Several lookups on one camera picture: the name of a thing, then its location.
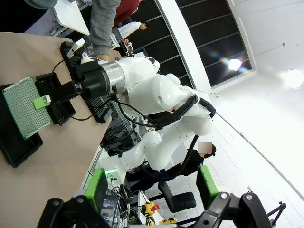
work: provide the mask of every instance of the green clip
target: green clip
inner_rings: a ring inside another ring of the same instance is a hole
[[[40,109],[40,108],[44,108],[46,106],[49,106],[51,104],[51,102],[47,100],[47,96],[48,95],[45,95],[45,96],[42,96],[40,98],[37,98],[35,100],[33,100],[34,102],[34,107],[36,110]]]

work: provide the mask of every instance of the gray sleeve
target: gray sleeve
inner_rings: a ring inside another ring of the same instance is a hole
[[[91,13],[91,39],[94,55],[109,55],[111,28],[120,0],[94,0]]]

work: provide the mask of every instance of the black tray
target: black tray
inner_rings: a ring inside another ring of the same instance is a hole
[[[8,86],[0,86],[0,149],[12,167],[16,168],[42,146],[43,142],[38,133],[27,140],[23,139],[2,93]]]
[[[52,84],[50,80],[51,74],[41,75],[36,77],[36,87],[41,96],[49,94],[49,92],[56,87],[61,86],[61,83],[56,75],[53,73]],[[67,101],[61,104],[51,105],[46,107],[49,116],[54,124],[62,126],[68,119],[75,114],[71,102]]]

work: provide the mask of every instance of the red button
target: red button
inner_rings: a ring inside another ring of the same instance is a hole
[[[159,204],[156,204],[155,206],[151,207],[152,211],[155,211],[157,209],[161,208],[161,206]]]

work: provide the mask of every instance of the green light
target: green light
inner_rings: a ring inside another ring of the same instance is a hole
[[[116,172],[116,169],[108,170],[108,171],[106,171],[105,173],[106,173],[106,174],[109,174],[109,173],[112,173],[112,172]]]

